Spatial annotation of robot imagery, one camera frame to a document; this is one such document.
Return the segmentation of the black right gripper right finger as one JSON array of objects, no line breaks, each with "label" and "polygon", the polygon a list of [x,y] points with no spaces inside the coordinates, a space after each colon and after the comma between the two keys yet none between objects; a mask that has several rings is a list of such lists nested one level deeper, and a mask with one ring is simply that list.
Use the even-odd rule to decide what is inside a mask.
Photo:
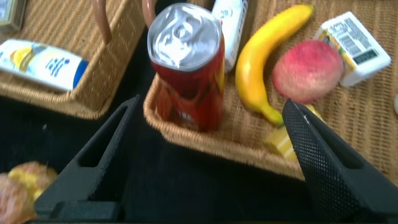
[{"label": "black right gripper right finger", "polygon": [[397,186],[306,106],[287,100],[282,116],[321,219],[397,221]]}]

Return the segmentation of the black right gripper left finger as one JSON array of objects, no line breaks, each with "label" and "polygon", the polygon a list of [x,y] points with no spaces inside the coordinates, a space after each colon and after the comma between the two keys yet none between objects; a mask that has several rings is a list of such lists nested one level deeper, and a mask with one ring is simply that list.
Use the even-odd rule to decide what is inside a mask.
[{"label": "black right gripper left finger", "polygon": [[40,218],[117,218],[140,96],[122,103],[36,200]]}]

